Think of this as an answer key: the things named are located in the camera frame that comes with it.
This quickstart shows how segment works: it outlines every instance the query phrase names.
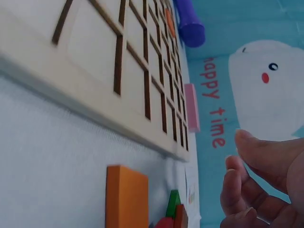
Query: pink wooden block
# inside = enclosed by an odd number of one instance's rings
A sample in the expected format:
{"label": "pink wooden block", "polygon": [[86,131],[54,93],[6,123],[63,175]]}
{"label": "pink wooden block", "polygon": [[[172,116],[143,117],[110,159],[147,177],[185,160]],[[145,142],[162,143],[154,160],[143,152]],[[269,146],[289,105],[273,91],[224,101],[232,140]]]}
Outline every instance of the pink wooden block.
{"label": "pink wooden block", "polygon": [[185,84],[185,96],[189,132],[200,132],[198,101],[194,84]]}

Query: wooden block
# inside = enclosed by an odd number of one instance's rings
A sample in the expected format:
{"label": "wooden block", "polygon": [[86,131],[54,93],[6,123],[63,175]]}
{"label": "wooden block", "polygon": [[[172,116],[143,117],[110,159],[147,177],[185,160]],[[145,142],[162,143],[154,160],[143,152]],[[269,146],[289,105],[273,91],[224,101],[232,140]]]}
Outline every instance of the wooden block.
{"label": "wooden block", "polygon": [[176,206],[174,228],[188,228],[188,216],[183,204]]}
{"label": "wooden block", "polygon": [[148,177],[124,166],[108,166],[106,228],[148,227]]}
{"label": "wooden block", "polygon": [[200,132],[200,116],[194,84],[185,84],[189,132]]}
{"label": "wooden block", "polygon": [[173,228],[174,221],[172,218],[162,218],[154,228]]}
{"label": "wooden block", "polygon": [[178,190],[172,190],[170,193],[170,198],[167,206],[166,217],[175,218],[176,206],[180,205],[180,195]]}
{"label": "wooden block", "polygon": [[173,36],[173,38],[175,38],[175,27],[174,27],[174,22],[172,19],[172,15],[169,11],[169,9],[166,9],[166,19],[167,19],[167,24],[170,30],[171,35]]}

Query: orange wooden block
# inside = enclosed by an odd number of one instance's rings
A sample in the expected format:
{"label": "orange wooden block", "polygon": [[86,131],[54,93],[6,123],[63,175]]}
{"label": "orange wooden block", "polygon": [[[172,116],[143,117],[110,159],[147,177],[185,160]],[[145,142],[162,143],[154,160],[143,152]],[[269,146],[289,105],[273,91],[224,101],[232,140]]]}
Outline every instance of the orange wooden block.
{"label": "orange wooden block", "polygon": [[168,8],[166,8],[166,19],[167,19],[167,24],[170,30],[171,35],[173,36],[173,38],[175,38],[175,27],[174,27],[174,22],[173,22],[173,18],[172,15],[169,11]]}
{"label": "orange wooden block", "polygon": [[147,228],[148,177],[124,166],[109,166],[105,204],[106,228]]}
{"label": "orange wooden block", "polygon": [[176,206],[174,228],[188,228],[188,215],[183,204]]}

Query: dark brown grid line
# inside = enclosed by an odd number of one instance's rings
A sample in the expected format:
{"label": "dark brown grid line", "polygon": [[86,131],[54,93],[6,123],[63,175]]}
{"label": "dark brown grid line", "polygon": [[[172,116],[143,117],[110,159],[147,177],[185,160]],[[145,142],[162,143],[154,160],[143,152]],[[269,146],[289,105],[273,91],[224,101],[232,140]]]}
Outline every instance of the dark brown grid line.
{"label": "dark brown grid line", "polygon": [[56,46],[58,45],[60,35],[61,35],[61,32],[62,32],[62,28],[63,28],[63,25],[66,21],[67,14],[68,14],[68,11],[70,10],[72,2],[73,2],[73,0],[66,0],[66,3],[65,3],[65,5],[62,9],[61,14],[60,14],[58,23],[56,25],[56,28],[55,28],[55,31],[54,31],[54,34],[53,34],[53,37],[52,37],[52,43]]}

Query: red wooden block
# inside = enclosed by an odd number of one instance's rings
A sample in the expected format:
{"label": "red wooden block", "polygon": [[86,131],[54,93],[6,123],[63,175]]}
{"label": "red wooden block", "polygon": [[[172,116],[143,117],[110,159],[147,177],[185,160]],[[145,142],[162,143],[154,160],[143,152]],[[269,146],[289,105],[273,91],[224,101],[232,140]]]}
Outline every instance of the red wooden block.
{"label": "red wooden block", "polygon": [[173,219],[169,217],[162,218],[154,228],[173,228]]}
{"label": "red wooden block", "polygon": [[188,228],[188,215],[183,204],[176,206],[174,228]]}

